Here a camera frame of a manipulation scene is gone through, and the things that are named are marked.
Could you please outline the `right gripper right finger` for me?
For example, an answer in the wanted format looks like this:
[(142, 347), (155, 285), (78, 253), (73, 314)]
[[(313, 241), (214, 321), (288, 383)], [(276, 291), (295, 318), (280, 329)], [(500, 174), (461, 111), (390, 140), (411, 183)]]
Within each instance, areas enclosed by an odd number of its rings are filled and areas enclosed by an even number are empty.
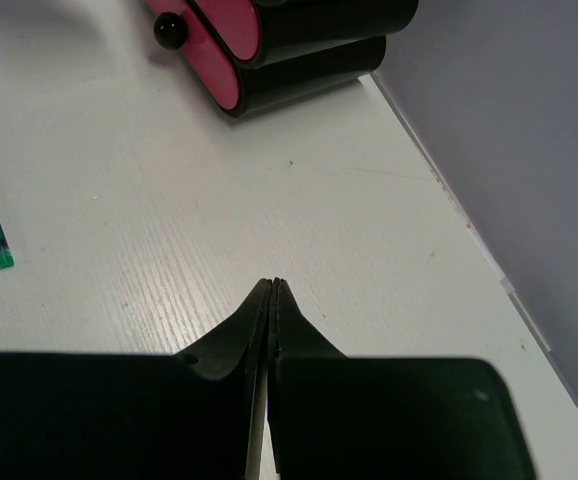
[(488, 362), (348, 357), (272, 285), (268, 422), (282, 479), (533, 479), (511, 395)]

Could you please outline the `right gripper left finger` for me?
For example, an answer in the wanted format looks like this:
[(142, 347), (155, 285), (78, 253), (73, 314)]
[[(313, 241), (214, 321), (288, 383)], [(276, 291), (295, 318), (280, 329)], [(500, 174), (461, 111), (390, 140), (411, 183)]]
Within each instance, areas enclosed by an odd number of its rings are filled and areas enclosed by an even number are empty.
[(250, 479), (272, 284), (178, 353), (0, 352), (0, 479)]

